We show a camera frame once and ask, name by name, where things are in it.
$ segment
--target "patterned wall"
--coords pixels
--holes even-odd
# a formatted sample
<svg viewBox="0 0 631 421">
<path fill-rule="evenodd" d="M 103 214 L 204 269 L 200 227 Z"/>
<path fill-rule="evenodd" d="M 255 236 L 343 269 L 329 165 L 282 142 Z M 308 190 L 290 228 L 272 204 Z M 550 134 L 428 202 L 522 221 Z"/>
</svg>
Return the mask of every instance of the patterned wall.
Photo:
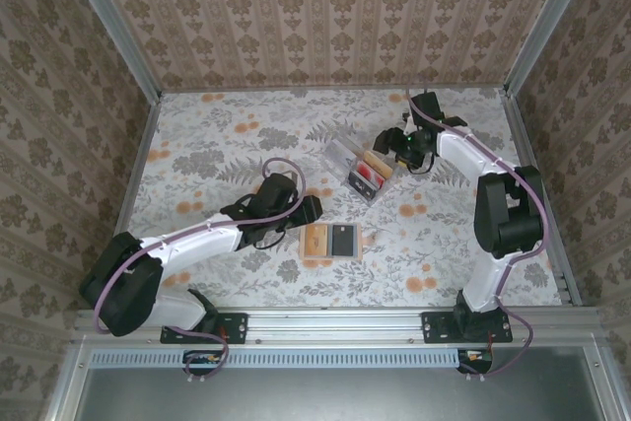
<svg viewBox="0 0 631 421">
<path fill-rule="evenodd" d="M 518 101 L 583 296 L 631 378 L 631 0 L 572 0 Z"/>
<path fill-rule="evenodd" d="M 0 0 L 0 419 L 54 388 L 147 112 L 88 0 Z"/>
<path fill-rule="evenodd" d="M 543 1 L 115 0 L 169 91 L 500 84 Z"/>
</svg>

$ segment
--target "table surface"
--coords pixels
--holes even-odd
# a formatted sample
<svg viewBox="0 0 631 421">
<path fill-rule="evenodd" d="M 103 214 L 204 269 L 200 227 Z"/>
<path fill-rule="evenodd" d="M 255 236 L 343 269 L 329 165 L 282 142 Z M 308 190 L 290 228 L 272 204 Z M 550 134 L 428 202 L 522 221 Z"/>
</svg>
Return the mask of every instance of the table surface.
<svg viewBox="0 0 631 421">
<path fill-rule="evenodd" d="M 447 115 L 461 116 L 489 148 L 518 162 L 499 90 L 436 92 Z M 303 169 L 309 193 L 321 199 L 322 222 L 359 223 L 368 236 L 362 261 L 303 262 L 294 230 L 270 250 L 200 261 L 165 286 L 196 288 L 220 307 L 451 306 L 484 257 L 473 234 L 475 188 L 451 164 L 437 159 L 427 175 L 405 173 L 372 207 L 323 169 L 321 152 L 334 133 L 370 148 L 379 132 L 402 126 L 400 90 L 166 94 L 161 106 L 129 225 L 134 236 L 210 217 L 255 191 L 271 157 Z M 545 253 L 513 271 L 505 302 L 561 303 Z"/>
</svg>

